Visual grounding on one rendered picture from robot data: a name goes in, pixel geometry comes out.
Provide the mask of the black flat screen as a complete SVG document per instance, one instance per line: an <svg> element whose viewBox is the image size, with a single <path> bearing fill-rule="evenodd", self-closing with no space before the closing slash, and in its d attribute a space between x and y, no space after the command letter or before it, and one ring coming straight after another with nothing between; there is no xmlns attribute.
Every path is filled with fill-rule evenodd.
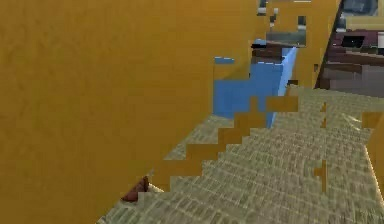
<svg viewBox="0 0 384 224"><path fill-rule="evenodd" d="M344 36L341 45L346 48L361 48L364 36Z"/></svg>

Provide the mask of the blue box-shaped furniture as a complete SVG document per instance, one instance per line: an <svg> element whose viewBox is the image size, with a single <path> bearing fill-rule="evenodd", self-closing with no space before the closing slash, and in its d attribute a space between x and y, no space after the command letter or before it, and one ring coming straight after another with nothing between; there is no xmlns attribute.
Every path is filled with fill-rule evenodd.
<svg viewBox="0 0 384 224"><path fill-rule="evenodd" d="M266 110L268 96L286 93L298 49L283 48L282 61L267 62L262 59L250 65L250 77L246 80L217 80L213 84L213 114L233 119L236 112L250 109L250 98L258 98L258 110L266 113L266 127L271 128L276 112Z"/></svg>

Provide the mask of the dark brown table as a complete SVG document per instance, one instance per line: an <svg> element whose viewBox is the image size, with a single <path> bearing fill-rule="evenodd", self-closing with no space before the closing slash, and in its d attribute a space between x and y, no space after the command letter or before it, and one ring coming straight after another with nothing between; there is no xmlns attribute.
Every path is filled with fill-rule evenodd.
<svg viewBox="0 0 384 224"><path fill-rule="evenodd" d="M344 36L364 36L361 48L341 45ZM316 88L384 98L384 31L336 32L324 56Z"/></svg>

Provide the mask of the reddish brown lump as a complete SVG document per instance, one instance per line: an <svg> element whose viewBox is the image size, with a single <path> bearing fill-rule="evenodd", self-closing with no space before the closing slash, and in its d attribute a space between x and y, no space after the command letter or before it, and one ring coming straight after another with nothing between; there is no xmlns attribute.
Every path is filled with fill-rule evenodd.
<svg viewBox="0 0 384 224"><path fill-rule="evenodd" d="M136 202L138 196L142 192L147 192L149 189L149 180L144 176L128 193L126 193L121 200L125 202Z"/></svg>

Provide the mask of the dark brown block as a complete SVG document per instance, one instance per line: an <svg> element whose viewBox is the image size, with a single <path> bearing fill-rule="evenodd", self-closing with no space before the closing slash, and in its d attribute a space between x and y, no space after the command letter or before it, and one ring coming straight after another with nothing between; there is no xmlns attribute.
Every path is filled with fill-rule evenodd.
<svg viewBox="0 0 384 224"><path fill-rule="evenodd" d="M283 59L283 50L290 49L289 45L257 40L251 45L252 56L251 63L257 62L280 64Z"/></svg>

